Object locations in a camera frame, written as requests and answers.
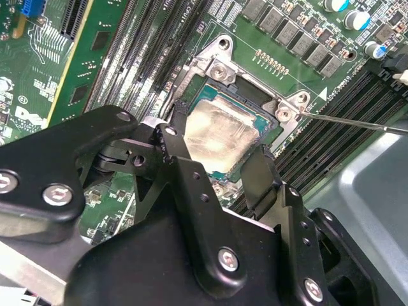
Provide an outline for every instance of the ram slot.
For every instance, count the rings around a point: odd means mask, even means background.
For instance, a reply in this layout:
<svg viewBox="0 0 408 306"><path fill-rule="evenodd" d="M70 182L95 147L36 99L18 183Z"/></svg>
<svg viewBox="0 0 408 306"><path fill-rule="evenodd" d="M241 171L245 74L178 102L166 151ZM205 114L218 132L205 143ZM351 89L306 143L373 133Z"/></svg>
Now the ram slot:
<svg viewBox="0 0 408 306"><path fill-rule="evenodd" d="M156 79L152 86L153 90L156 92L161 92L165 88L167 81L170 79L171 74L179 64L180 58L183 56L183 52L180 52L180 50L186 49L187 44L196 34L196 29L203 20L204 14L210 9L212 3L213 0L196 1L192 12L185 21L184 27L179 32L173 47L156 73Z"/></svg>

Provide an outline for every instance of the black dimm slot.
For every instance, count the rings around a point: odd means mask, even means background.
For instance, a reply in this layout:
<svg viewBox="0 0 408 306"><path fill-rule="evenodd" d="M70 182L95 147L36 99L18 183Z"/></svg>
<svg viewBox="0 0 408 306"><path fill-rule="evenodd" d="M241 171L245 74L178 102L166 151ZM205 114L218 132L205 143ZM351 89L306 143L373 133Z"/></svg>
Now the black dimm slot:
<svg viewBox="0 0 408 306"><path fill-rule="evenodd" d="M119 22L119 25L117 27L117 30L115 32L114 35L114 39L112 41L112 43L109 46L108 52L105 56L105 58L110 59L109 64L112 63L113 60L113 55L114 53L116 53L116 51L119 48L120 42L122 40L122 37L124 35L124 30L125 28L129 25L129 21L130 21L130 17L133 14L133 12L135 11L136 8L136 4L137 4L138 0L130 0L129 3L126 6L125 12ZM94 87L92 88L92 94L90 95L87 105L85 107L85 112L88 112L91 110L96 98L99 96L99 93L101 91L103 82L105 81L106 78L106 73L108 71L108 67L109 64L107 65L107 67L102 67L101 70L98 73L98 76L96 78Z"/></svg>
<svg viewBox="0 0 408 306"><path fill-rule="evenodd" d="M151 92L145 99L147 101L147 107L140 107L135 115L139 122L141 122L152 111L154 104L157 101L157 96L154 92Z"/></svg>
<svg viewBox="0 0 408 306"><path fill-rule="evenodd" d="M360 119L360 110L364 107L366 107L370 102L371 99L379 94L383 89L385 85L381 84L380 81L376 83L375 87L371 88L371 91L364 92L363 97L361 97L360 101L361 103L358 104L352 104L350 103L349 106L351 106L345 114L340 115L342 118L349 118L349 119L359 119L359 120L367 120L367 119ZM339 130L343 127L343 125L337 124L329 124L329 122L324 122L322 124L324 128L322 128L319 132L319 138L321 139L320 142L309 142L312 144L312 146L308 146L307 144L304 146L302 151L298 151L298 154L304 155L305 157L303 159L296 159L294 163L288 163L285 168L282 168L281 171L284 173L292 173L293 170L297 169L299 170L300 166L307 161L308 159L311 159L314 157L318 152L319 152L319 146L324 146L326 143L328 143L331 140L331 135L335 135L336 133L339 132Z"/></svg>
<svg viewBox="0 0 408 306"><path fill-rule="evenodd" d="M154 76L151 76L153 69L157 66L157 61L161 56L164 56L164 51L170 47L173 43L170 42L171 40L171 34L175 30L175 26L178 25L180 22L179 18L183 11L186 10L187 5L190 3L190 0L184 0L184 1L179 1L179 5L177 6L177 9L173 11L171 17L168 20L168 23L165 25L165 31L163 31L160 35L160 37L157 40L156 45L154 46L153 50L157 50L157 52L153 52L150 55L150 59L147 60L149 62L149 66L147 69L141 72L142 78L146 79L148 77L154 78ZM137 109L137 112L135 114L135 117L137 119L140 119L144 117L144 115L149 112L148 108L150 107L150 110L152 109L153 105L150 105L150 99L146 98L142 105ZM132 108L131 104L128 104L125 106L126 110L130 110Z"/></svg>
<svg viewBox="0 0 408 306"><path fill-rule="evenodd" d="M171 18L173 16L173 11L174 8L176 7L177 0L171 1L168 6L166 7L166 14L164 15L162 21L160 22L159 27L157 28L152 40L149 42L149 47L146 51L146 53L143 55L142 61L139 64L139 69L136 73L136 75L133 77L133 84L136 84L139 77L142 75L143 71L145 71L145 66L151 60L151 57L154 57L155 54L157 54L157 44L160 42L160 39L164 39L165 37L162 37L163 30L166 28L168 22L171 22ZM132 102L135 101L135 99L138 97L140 93L140 90L137 90L136 92L134 91L134 88L131 91L131 94L128 94L125 99L123 100L121 107L123 109L128 110L132 107Z"/></svg>
<svg viewBox="0 0 408 306"><path fill-rule="evenodd" d="M153 3L153 1L154 0L146 1L144 3L144 5L142 6L142 10L140 11L140 13L138 15L138 18L136 19L136 23L133 26L132 32L131 32L131 34L129 36L130 39L128 39L128 41L126 42L125 47L124 47L124 49L122 51L122 54L119 57L119 60L118 60L118 63L117 63L117 69L115 71L115 73L116 73L115 80L108 84L108 86L105 89L105 92L103 93L103 95L100 98L100 100L103 101L104 105L110 102L110 100L108 100L108 98L110 96L112 87L115 85L115 83L117 82L117 79L120 77L120 74L122 73L121 70L123 70L124 61L125 61L126 57L129 54L129 50L131 49L131 47L135 43L136 34L139 32L141 24L145 20L147 9Z"/></svg>
<svg viewBox="0 0 408 306"><path fill-rule="evenodd" d="M386 123L401 107L402 105L391 105L391 108L386 113L380 113L379 116L377 116L377 122L379 124ZM350 153L356 150L365 140L375 133L374 131L359 129L357 127L352 127L351 131L353 131L351 134L353 134L354 139L339 145L339 149L335 152L339 152L338 154L332 153L330 156L325 157L324 160L321 161L321 166L318 169L308 173L303 180L299 179L297 182L294 182L294 186L296 186L301 193L309 191L310 189L307 189L307 186L309 188L313 187L312 184L314 182L316 183L319 179L324 178L329 171L345 160Z"/></svg>
<svg viewBox="0 0 408 306"><path fill-rule="evenodd" d="M321 112L323 115L331 115L336 117L344 107L346 107L360 92L361 86L366 86L374 77L368 73L361 73L356 76L356 81L351 85L350 91L347 91L342 98L339 95L335 100L329 103ZM296 138L293 143L288 145L285 150L285 154L278 157L276 160L276 166L278 169L282 167L283 164L288 163L290 160L295 158L299 154L299 146L303 146L306 143L312 141L325 127L325 122L316 122L312 120L309 125L302 131L302 133Z"/></svg>
<svg viewBox="0 0 408 306"><path fill-rule="evenodd" d="M148 12L143 14L143 21L138 34L133 40L133 47L130 53L126 56L124 65L121 67L122 71L129 72L130 67L135 63L136 56L139 54L142 45L146 39L146 34L152 26L152 23L159 11L159 7L162 5L162 1L153 0L152 5L149 5ZM115 101L119 96L119 92L122 89L123 83L126 79L127 74L117 74L115 81L113 82L113 89L110 91L107 101Z"/></svg>
<svg viewBox="0 0 408 306"><path fill-rule="evenodd" d="M213 0L197 1L191 14L185 21L185 26L178 35L178 38L171 48L165 62L157 72L156 80L152 86L153 90L156 92L160 92L165 88L167 81L170 79L170 75L173 73L174 69L179 64L180 58L183 56L183 51L185 50L186 45L195 35L195 30L202 21L204 14L210 9L212 3Z"/></svg>
<svg viewBox="0 0 408 306"><path fill-rule="evenodd" d="M159 38L156 41L156 44L152 48L153 53L150 54L150 57L147 59L147 67L140 73L142 78L147 78L152 73L152 70L157 64L157 60L160 56L163 56L165 48L170 47L171 42L169 41L171 33L175 30L175 26L179 22L179 18L186 6L189 4L190 0L177 1L177 9L173 10L171 16L169 17L166 25L164 26L165 30L161 31Z"/></svg>
<svg viewBox="0 0 408 306"><path fill-rule="evenodd" d="M379 124L385 124L392 116L394 116L404 105L403 101L400 101L398 104L392 104L391 108L387 111L386 114L378 121ZM347 150L343 151L341 156L338 156L334 159L327 168L332 169L343 160L348 157L348 153L356 150L363 142L368 140L375 132L374 131L365 131L364 134L359 137L353 144L347 148ZM324 176L327 174L327 171L316 175L311 181L306 182L305 184L300 186L300 192L305 194L307 191L311 190L315 184L317 184Z"/></svg>
<svg viewBox="0 0 408 306"><path fill-rule="evenodd" d="M364 114L360 117L360 120L365 121L365 122L370 122L370 121L378 119L378 117L381 116L381 114L379 113L381 113L383 110L383 108L378 107L378 105L381 105L381 106L387 105L389 102L391 102L392 99L393 97L383 97L376 104L377 107L370 106L368 110L361 111L361 112L364 112ZM325 144L325 145L322 144L321 147L317 149L318 151L317 159L310 160L310 162L305 163L305 165L299 167L302 171L302 175L295 176L296 178L293 181L294 186L299 186L301 182L307 181L309 177L314 174L314 170L316 170L316 167L315 167L316 164L319 165L319 168L321 167L326 168L324 166L324 163L329 158L331 158L335 153L338 153L337 156L340 156L342 154L342 151L344 150L343 149L344 145L349 143L350 141L354 142L355 135L360 132L363 133L365 131L364 129L360 129L358 127L345 126L343 124L333 124L333 127L337 128L337 133L333 135L340 135L340 137L335 138L334 142L333 142L333 138L331 138L331 143L329 144ZM290 178L287 178L287 175L285 175L285 179L288 179L288 181L291 181Z"/></svg>

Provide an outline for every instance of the small chip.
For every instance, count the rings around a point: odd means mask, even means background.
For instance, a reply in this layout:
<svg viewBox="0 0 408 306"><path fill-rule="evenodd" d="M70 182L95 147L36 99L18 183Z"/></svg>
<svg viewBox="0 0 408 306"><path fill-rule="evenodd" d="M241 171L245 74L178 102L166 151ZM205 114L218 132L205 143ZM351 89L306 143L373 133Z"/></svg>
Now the small chip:
<svg viewBox="0 0 408 306"><path fill-rule="evenodd" d="M92 44L91 50L101 50L105 48L106 44L108 43L110 36L110 31L98 31L96 33L94 43Z"/></svg>
<svg viewBox="0 0 408 306"><path fill-rule="evenodd" d="M276 8L272 8L269 13L266 14L265 18L259 24L267 33L272 33L272 31L278 26L279 22L282 20L283 14L279 12Z"/></svg>
<svg viewBox="0 0 408 306"><path fill-rule="evenodd" d="M108 232L108 234L113 235L118 225L118 219L109 218L108 222L106 223L106 231Z"/></svg>
<svg viewBox="0 0 408 306"><path fill-rule="evenodd" d="M392 26L396 26L404 17L404 15L400 11L396 11L395 14L390 18L388 21Z"/></svg>
<svg viewBox="0 0 408 306"><path fill-rule="evenodd" d="M296 4L296 6L289 14L289 18L296 21L303 11L304 9L299 4Z"/></svg>
<svg viewBox="0 0 408 306"><path fill-rule="evenodd" d="M293 45L292 52L299 56L303 56L312 45L312 42L313 38L303 33L298 41Z"/></svg>
<svg viewBox="0 0 408 306"><path fill-rule="evenodd" d="M320 62L328 55L329 51L322 45L317 45L314 50L306 57L305 61L313 67L317 67Z"/></svg>
<svg viewBox="0 0 408 306"><path fill-rule="evenodd" d="M99 191L91 191L89 193L89 199L93 202L97 202L101 199L101 193Z"/></svg>
<svg viewBox="0 0 408 306"><path fill-rule="evenodd" d="M92 239L91 244L92 245L98 245L102 242L102 239L104 238L103 232L100 229L97 229L95 231L94 237Z"/></svg>
<svg viewBox="0 0 408 306"><path fill-rule="evenodd" d="M273 5L275 5L277 8L281 8L284 3L285 3L285 0L275 0L273 2Z"/></svg>
<svg viewBox="0 0 408 306"><path fill-rule="evenodd" d="M339 41L337 42L337 44L332 48L331 51L332 51L335 55L337 55L337 54L339 54L339 52L340 52L341 50L344 49L345 46L346 46L346 44L345 44L343 41L339 40Z"/></svg>
<svg viewBox="0 0 408 306"><path fill-rule="evenodd" d="M298 32L299 28L294 25L292 22L287 22L287 24L282 28L280 33L276 36L276 40L282 43L284 46L287 46L295 34Z"/></svg>
<svg viewBox="0 0 408 306"><path fill-rule="evenodd" d="M242 14L251 21L255 21L258 15L264 11L265 0L249 0Z"/></svg>
<svg viewBox="0 0 408 306"><path fill-rule="evenodd" d="M312 17L309 19L308 22L306 22L305 24L305 30L309 33L312 32L312 30L314 29L314 27L318 24L319 22L317 21L316 18Z"/></svg>
<svg viewBox="0 0 408 306"><path fill-rule="evenodd" d="M0 124L7 124L9 113L0 112Z"/></svg>
<svg viewBox="0 0 408 306"><path fill-rule="evenodd" d="M74 89L74 93L72 94L70 104L75 104L81 101L88 91L88 85L83 85Z"/></svg>
<svg viewBox="0 0 408 306"><path fill-rule="evenodd" d="M320 74L326 78L330 78L340 68L342 61L335 56L331 56L331 59L321 68Z"/></svg>
<svg viewBox="0 0 408 306"><path fill-rule="evenodd" d="M384 43L388 40L391 35L394 33L392 28L388 24L383 24L375 34L376 38L381 42Z"/></svg>
<svg viewBox="0 0 408 306"><path fill-rule="evenodd" d="M317 40L321 42L322 44L325 44L326 41L332 36L333 36L333 33L330 30L325 29Z"/></svg>
<svg viewBox="0 0 408 306"><path fill-rule="evenodd" d="M117 192L117 196L120 197L120 198L123 198L125 195L126 195L125 190L119 190L119 191Z"/></svg>

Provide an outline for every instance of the circular hole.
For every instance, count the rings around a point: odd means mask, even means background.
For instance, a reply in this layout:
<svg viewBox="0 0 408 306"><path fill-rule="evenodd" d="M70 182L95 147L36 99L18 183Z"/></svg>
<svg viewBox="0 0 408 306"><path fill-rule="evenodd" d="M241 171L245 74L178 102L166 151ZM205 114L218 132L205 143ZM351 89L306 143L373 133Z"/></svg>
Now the circular hole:
<svg viewBox="0 0 408 306"><path fill-rule="evenodd" d="M309 239L307 239L307 238L303 238L303 243L305 244L305 245L307 245L308 247L310 247L312 244L310 243L310 241L309 241Z"/></svg>
<svg viewBox="0 0 408 306"><path fill-rule="evenodd" d="M145 158L141 155L137 155L132 160L133 166L140 167L142 164L145 163Z"/></svg>
<svg viewBox="0 0 408 306"><path fill-rule="evenodd" d="M230 47L230 42L228 40L220 40L219 41L219 48L221 50L227 50Z"/></svg>
<svg viewBox="0 0 408 306"><path fill-rule="evenodd" d="M305 94L301 94L298 97L298 101L299 101L299 103L306 103L307 102L307 96Z"/></svg>
<svg viewBox="0 0 408 306"><path fill-rule="evenodd" d="M300 223L300 225L302 225L302 227L303 227L304 229L306 229L306 230L309 228L309 225L307 225L307 223L304 222L304 221L302 221L302 222Z"/></svg>
<svg viewBox="0 0 408 306"><path fill-rule="evenodd" d="M204 203L208 203L208 202L210 201L210 198L209 198L205 193L203 193L203 194L200 196L200 199L201 199Z"/></svg>
<svg viewBox="0 0 408 306"><path fill-rule="evenodd" d="M356 57L357 57L357 53L354 52L354 51L351 51L351 52L348 53L348 55L346 56L346 60L347 60L347 61L353 61Z"/></svg>
<svg viewBox="0 0 408 306"><path fill-rule="evenodd" d="M177 135L177 132L175 129L173 129L171 126L168 126L164 129L167 133L169 133L172 136Z"/></svg>

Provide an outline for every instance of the metal screw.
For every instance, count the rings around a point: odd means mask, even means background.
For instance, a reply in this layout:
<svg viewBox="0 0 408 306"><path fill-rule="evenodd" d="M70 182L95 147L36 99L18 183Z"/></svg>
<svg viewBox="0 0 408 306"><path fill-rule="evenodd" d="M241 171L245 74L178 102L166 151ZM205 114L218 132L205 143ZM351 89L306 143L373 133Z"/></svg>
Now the metal screw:
<svg viewBox="0 0 408 306"><path fill-rule="evenodd" d="M296 191L295 188L289 187L289 191L290 191L294 196L299 196L299 193Z"/></svg>
<svg viewBox="0 0 408 306"><path fill-rule="evenodd" d="M51 185L44 190L43 199L52 206L64 206L72 200L72 192L64 185Z"/></svg>
<svg viewBox="0 0 408 306"><path fill-rule="evenodd" d="M216 196L222 196L225 193L225 190L224 190L223 186L221 186L219 184L214 184L212 186L212 189L214 189Z"/></svg>
<svg viewBox="0 0 408 306"><path fill-rule="evenodd" d="M219 250L218 260L221 266L227 271L234 272L238 269L238 258L230 250Z"/></svg>
<svg viewBox="0 0 408 306"><path fill-rule="evenodd" d="M173 129L171 126L167 126L164 130L165 130L167 133L169 133L170 135L172 135L172 136L177 135L176 130Z"/></svg>
<svg viewBox="0 0 408 306"><path fill-rule="evenodd" d="M118 117L120 120L129 122L130 121L130 116L126 112L120 112L116 114L116 117Z"/></svg>
<svg viewBox="0 0 408 306"><path fill-rule="evenodd" d="M37 18L37 22L42 26L43 24L45 24L45 22L46 22L47 20L46 20L46 18L44 18L44 17L38 17Z"/></svg>
<svg viewBox="0 0 408 306"><path fill-rule="evenodd" d="M316 302L323 301L323 292L319 285L312 279L305 279L305 288L309 296Z"/></svg>
<svg viewBox="0 0 408 306"><path fill-rule="evenodd" d="M281 107L276 111L276 118L281 122L287 122L292 119L292 111L288 107Z"/></svg>
<svg viewBox="0 0 408 306"><path fill-rule="evenodd" d="M228 40L222 39L219 41L218 46L221 50L227 50L230 47L229 43L230 42Z"/></svg>
<svg viewBox="0 0 408 306"><path fill-rule="evenodd" d="M0 172L0 193L9 193L18 185L17 178L8 172Z"/></svg>
<svg viewBox="0 0 408 306"><path fill-rule="evenodd" d="M323 215L328 219L329 221L333 221L333 217L328 213L328 212L323 212Z"/></svg>
<svg viewBox="0 0 408 306"><path fill-rule="evenodd" d="M213 68L211 68L211 77L216 81L223 81L227 75L227 69L222 64L216 64Z"/></svg>

